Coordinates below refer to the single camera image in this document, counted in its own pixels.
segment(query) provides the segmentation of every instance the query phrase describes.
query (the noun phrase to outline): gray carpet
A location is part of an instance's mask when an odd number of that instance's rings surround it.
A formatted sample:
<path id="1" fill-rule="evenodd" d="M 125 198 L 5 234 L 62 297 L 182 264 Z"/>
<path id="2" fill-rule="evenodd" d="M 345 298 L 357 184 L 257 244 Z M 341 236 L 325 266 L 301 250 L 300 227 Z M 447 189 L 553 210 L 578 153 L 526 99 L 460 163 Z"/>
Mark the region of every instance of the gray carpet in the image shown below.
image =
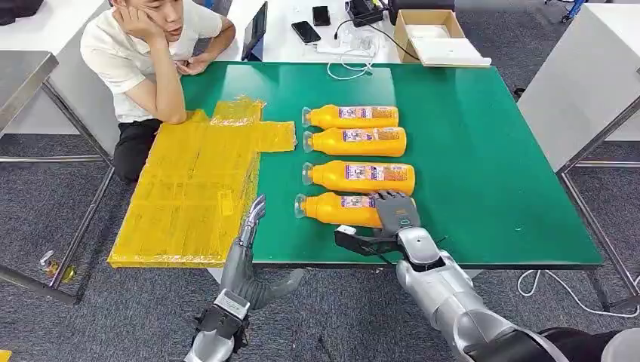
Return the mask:
<path id="1" fill-rule="evenodd" d="M 562 35 L 559 3 L 543 0 L 459 0 L 458 18 L 480 51 L 494 58 L 509 87 L 525 86 Z M 0 154 L 89 152 L 78 137 L 5 135 Z M 628 143 L 600 148 L 599 157 L 640 158 Z M 100 183 L 105 167 L 0 165 L 0 263 L 44 280 L 39 257 L 66 248 Z M 634 275 L 640 273 L 640 173 L 578 170 L 573 176 L 589 206 Z M 192 317 L 211 302 L 217 285 L 204 269 L 113 269 L 106 257 L 133 189 L 109 187 L 73 260 L 79 277 L 65 289 L 84 291 L 65 306 L 0 282 L 0 349 L 12 361 L 175 361 L 192 338 Z M 275 280 L 287 271 L 262 270 Z M 640 319 L 599 317 L 581 311 L 547 276 L 536 295 L 515 290 L 519 271 L 485 271 L 475 279 L 487 305 L 511 321 L 541 330 L 577 327 L 589 332 L 640 327 Z M 585 272 L 558 273 L 591 308 L 597 299 Z M 625 290 L 608 262 L 596 272 L 606 293 Z M 240 361 L 450 361 L 446 344 L 420 316 L 391 270 L 310 270 L 300 289 L 254 313 L 250 346 Z"/>

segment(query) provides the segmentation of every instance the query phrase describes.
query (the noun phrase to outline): black device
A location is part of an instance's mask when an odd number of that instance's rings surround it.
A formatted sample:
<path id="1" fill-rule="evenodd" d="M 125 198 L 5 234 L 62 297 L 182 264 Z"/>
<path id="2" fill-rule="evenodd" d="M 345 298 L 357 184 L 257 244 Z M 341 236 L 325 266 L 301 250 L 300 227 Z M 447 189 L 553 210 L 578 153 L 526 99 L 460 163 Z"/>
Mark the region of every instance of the black device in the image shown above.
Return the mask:
<path id="1" fill-rule="evenodd" d="M 304 44 L 313 43 L 320 40 L 320 35 L 316 32 L 308 21 L 299 21 L 291 24 Z"/>
<path id="2" fill-rule="evenodd" d="M 354 21 L 353 26 L 359 28 L 382 20 L 384 8 L 374 4 L 373 0 L 351 0 L 344 3 L 344 10 Z"/>
<path id="3" fill-rule="evenodd" d="M 331 25 L 331 19 L 329 18 L 329 7 L 314 6 L 312 10 L 313 10 L 313 25 L 315 26 Z"/>
<path id="4" fill-rule="evenodd" d="M 389 20 L 395 25 L 401 9 L 440 9 L 456 11 L 455 0 L 389 0 Z"/>
<path id="5" fill-rule="evenodd" d="M 245 40 L 240 60 L 262 61 L 262 39 L 266 33 L 266 2 L 245 28 Z"/>
<path id="6" fill-rule="evenodd" d="M 0 0 L 0 26 L 16 22 L 19 17 L 32 17 L 43 0 Z"/>

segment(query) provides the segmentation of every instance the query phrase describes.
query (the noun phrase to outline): orange juice bottle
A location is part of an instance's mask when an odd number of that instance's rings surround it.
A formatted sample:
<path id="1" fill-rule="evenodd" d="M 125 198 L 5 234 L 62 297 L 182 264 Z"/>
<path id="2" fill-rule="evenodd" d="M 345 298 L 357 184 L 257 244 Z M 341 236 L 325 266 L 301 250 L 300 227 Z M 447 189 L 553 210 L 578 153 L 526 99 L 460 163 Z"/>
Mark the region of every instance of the orange juice bottle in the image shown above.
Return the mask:
<path id="1" fill-rule="evenodd" d="M 305 185 L 322 185 L 330 190 L 373 192 L 396 190 L 411 195 L 416 185 L 416 173 L 409 164 L 331 161 L 302 167 Z"/>
<path id="2" fill-rule="evenodd" d="M 326 192 L 319 196 L 296 196 L 294 210 L 297 218 L 306 216 L 327 224 L 382 227 L 374 200 L 368 196 L 338 196 Z"/>
<path id="3" fill-rule="evenodd" d="M 404 128 L 330 128 L 320 133 L 305 132 L 305 152 L 322 151 L 327 155 L 402 156 L 407 148 Z"/>
<path id="4" fill-rule="evenodd" d="M 372 128 L 398 126 L 396 107 L 357 106 L 338 107 L 327 104 L 318 109 L 302 109 L 303 127 Z"/>

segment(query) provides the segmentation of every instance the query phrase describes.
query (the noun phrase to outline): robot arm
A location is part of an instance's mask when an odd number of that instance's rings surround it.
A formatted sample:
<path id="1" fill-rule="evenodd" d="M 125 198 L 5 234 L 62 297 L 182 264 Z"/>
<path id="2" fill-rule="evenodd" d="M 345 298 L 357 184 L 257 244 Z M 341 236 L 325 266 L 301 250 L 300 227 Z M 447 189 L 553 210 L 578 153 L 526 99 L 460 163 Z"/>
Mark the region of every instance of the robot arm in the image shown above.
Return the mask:
<path id="1" fill-rule="evenodd" d="M 440 330 L 456 359 L 464 362 L 568 362 L 547 339 L 517 327 L 493 313 L 474 291 L 471 278 L 431 235 L 420 227 L 413 201 L 396 192 L 378 192 L 376 208 L 381 238 L 364 238 L 341 226 L 336 244 L 363 255 L 397 250 L 404 259 L 396 267 L 402 287 L 414 297 L 432 327 Z"/>
<path id="2" fill-rule="evenodd" d="M 254 239 L 258 223 L 265 215 L 266 200 L 259 196 L 251 205 L 240 235 L 233 241 L 220 279 L 220 295 L 205 309 L 198 321 L 185 362 L 221 362 L 245 346 L 245 330 L 250 310 L 261 309 L 272 300 L 295 290 L 305 271 L 293 270 L 287 278 L 265 284 L 254 277 Z"/>

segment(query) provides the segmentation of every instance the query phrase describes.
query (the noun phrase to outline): cardboard box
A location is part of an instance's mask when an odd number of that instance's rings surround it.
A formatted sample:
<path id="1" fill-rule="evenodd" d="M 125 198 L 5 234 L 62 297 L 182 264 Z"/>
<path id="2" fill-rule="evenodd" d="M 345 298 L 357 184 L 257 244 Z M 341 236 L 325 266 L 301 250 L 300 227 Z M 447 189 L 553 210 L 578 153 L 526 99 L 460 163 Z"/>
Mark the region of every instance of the cardboard box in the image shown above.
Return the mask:
<path id="1" fill-rule="evenodd" d="M 450 10 L 400 10 L 394 39 L 420 61 L 396 47 L 403 63 L 424 66 L 489 66 L 464 36 L 455 13 Z"/>

